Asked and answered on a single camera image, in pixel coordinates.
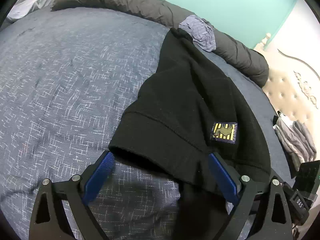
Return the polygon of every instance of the headboard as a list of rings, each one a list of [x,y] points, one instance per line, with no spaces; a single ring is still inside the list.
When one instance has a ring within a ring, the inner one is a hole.
[[[320,77],[312,66],[286,55],[277,48],[265,45],[270,33],[256,45],[269,65],[269,77],[262,88],[276,111],[281,111],[291,120],[305,123],[317,148],[320,160]]]

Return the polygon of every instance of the silver screw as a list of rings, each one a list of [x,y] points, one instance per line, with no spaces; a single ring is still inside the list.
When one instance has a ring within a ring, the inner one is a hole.
[[[277,180],[277,179],[273,179],[272,183],[273,183],[273,185],[276,185],[276,186],[278,186],[280,184],[279,180]]]
[[[42,184],[43,184],[43,185],[48,185],[48,184],[49,184],[49,182],[50,182],[50,180],[49,180],[49,179],[44,179],[44,180],[42,181]]]
[[[250,178],[247,175],[243,175],[241,179],[245,182],[248,182],[250,180]]]
[[[80,179],[80,175],[76,174],[72,176],[73,181],[78,181]]]

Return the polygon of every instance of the blue textured pad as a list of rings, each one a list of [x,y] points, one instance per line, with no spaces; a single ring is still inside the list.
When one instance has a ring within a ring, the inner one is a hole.
[[[219,160],[214,154],[209,155],[209,169],[216,179],[219,189],[221,190],[224,198],[237,205],[239,198],[237,195],[236,184],[233,182],[228,172],[223,168]]]
[[[85,205],[88,205],[90,201],[95,200],[103,185],[103,182],[111,173],[114,165],[115,157],[111,152],[109,152],[94,171],[90,179],[88,179],[88,182],[85,184],[84,194],[82,197],[82,201]]]

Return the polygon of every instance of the embroidered patch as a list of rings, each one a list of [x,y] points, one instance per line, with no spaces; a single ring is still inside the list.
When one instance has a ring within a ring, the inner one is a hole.
[[[236,122],[215,122],[212,127],[212,139],[227,143],[236,143],[238,124]]]

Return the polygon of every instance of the bed sheet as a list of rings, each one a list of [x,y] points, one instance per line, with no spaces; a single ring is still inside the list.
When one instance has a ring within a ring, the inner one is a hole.
[[[41,181],[81,174],[107,148],[123,111],[156,71],[167,32],[109,9],[43,8],[0,33],[0,207],[22,240],[28,239]],[[205,55],[243,93],[272,166],[287,179],[263,91],[219,56]],[[90,208],[110,239],[170,239],[179,197],[176,182],[117,161]],[[81,239],[67,203],[65,208]]]

